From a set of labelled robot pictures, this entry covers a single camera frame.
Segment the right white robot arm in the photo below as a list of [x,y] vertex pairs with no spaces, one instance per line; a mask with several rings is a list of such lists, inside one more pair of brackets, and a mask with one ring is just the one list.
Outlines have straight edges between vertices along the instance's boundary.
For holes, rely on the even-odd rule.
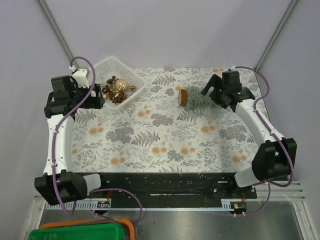
[[235,181],[228,184],[228,194],[239,198],[246,187],[264,182],[286,188],[294,180],[294,163],[297,143],[286,138],[274,128],[268,118],[259,112],[259,99],[242,86],[237,70],[224,71],[222,76],[213,74],[200,92],[218,106],[231,110],[242,119],[259,148],[251,166],[237,172]]

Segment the white plastic basket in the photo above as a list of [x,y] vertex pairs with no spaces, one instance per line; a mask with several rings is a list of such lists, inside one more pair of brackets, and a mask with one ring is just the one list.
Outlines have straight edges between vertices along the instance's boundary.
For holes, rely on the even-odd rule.
[[107,90],[104,108],[120,112],[132,104],[147,87],[147,80],[140,77],[116,57],[109,56],[94,66],[97,84]]

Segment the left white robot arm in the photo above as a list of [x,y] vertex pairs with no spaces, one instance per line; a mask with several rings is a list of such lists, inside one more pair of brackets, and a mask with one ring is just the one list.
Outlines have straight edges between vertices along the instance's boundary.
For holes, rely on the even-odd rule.
[[74,173],[72,164],[74,108],[101,109],[105,103],[101,86],[90,87],[88,77],[77,73],[54,77],[51,85],[53,91],[44,107],[49,130],[47,161],[34,186],[51,206],[83,200],[90,192],[102,198],[109,186],[100,174],[82,176]]

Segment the small green christmas tree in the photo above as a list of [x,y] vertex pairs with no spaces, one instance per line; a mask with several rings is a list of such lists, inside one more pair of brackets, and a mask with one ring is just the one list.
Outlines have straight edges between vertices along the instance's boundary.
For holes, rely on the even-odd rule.
[[209,96],[202,95],[201,91],[202,89],[195,85],[181,88],[178,92],[178,105],[188,111],[216,108],[217,104]]

